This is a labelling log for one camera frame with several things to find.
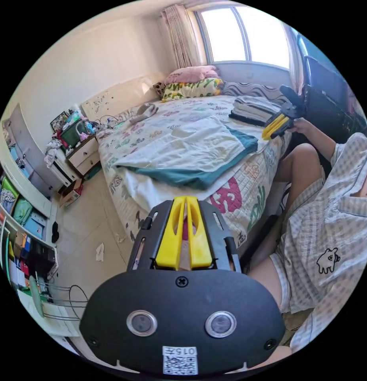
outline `curtain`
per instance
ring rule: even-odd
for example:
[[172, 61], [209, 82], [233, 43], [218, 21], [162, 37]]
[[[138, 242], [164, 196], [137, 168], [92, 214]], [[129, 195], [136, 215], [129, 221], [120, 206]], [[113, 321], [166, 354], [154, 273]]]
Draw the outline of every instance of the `curtain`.
[[177, 68], [199, 66], [197, 43], [185, 7], [172, 5], [165, 8], [161, 15], [168, 31]]
[[290, 76], [292, 88], [297, 94], [301, 94], [304, 84], [303, 61], [301, 59], [300, 49], [297, 46], [296, 35], [292, 28], [283, 23], [284, 31], [286, 33], [288, 51], [290, 54]]

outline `headboard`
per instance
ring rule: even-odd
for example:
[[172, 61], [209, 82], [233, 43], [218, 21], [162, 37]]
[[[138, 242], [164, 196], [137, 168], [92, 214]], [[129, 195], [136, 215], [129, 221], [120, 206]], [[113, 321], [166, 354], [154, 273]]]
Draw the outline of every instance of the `headboard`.
[[83, 102], [82, 111], [89, 120], [95, 121], [104, 115], [115, 116], [130, 107], [159, 100], [153, 85], [163, 82], [167, 76], [168, 74], [156, 72], [118, 83]]

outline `white wall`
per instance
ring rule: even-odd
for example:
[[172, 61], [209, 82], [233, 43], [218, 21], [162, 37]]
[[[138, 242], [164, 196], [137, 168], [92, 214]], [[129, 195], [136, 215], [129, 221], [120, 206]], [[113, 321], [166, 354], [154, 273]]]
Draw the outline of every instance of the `white wall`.
[[129, 18], [74, 30], [34, 64], [13, 94], [3, 119], [19, 102], [27, 126], [45, 152], [50, 122], [116, 83], [156, 71], [169, 74], [174, 62], [161, 43], [158, 20]]

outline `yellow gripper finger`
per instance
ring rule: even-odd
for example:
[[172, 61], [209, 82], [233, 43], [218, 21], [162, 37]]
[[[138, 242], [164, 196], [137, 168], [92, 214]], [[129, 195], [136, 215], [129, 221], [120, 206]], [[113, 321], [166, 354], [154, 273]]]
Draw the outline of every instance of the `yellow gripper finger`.
[[182, 229], [184, 226], [184, 211], [186, 197], [175, 197], [157, 253], [158, 267], [178, 270], [180, 265]]
[[284, 123], [289, 120], [284, 114], [280, 114], [275, 120], [273, 120], [262, 132], [263, 140], [270, 139], [271, 135], [277, 131]]
[[187, 197], [187, 233], [189, 236], [190, 269], [209, 267], [212, 263], [205, 226], [201, 217], [198, 199]]

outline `floor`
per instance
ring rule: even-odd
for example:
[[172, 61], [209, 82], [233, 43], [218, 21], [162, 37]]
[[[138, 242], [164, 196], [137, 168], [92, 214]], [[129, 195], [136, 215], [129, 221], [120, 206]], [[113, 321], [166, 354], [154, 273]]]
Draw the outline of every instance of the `floor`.
[[[82, 195], [74, 203], [58, 210], [56, 220], [60, 237], [55, 285], [78, 285], [89, 298], [100, 284], [126, 270], [132, 243], [115, 211], [102, 170], [84, 182]], [[96, 248], [101, 243], [104, 244], [104, 261], [98, 262]], [[60, 294], [60, 297], [68, 299], [68, 294]], [[85, 300], [77, 287], [72, 289], [71, 299]], [[67, 310], [70, 316], [74, 316], [70, 308]], [[81, 317], [82, 309], [75, 310]], [[93, 355], [81, 337], [72, 341], [85, 357], [108, 365]]]

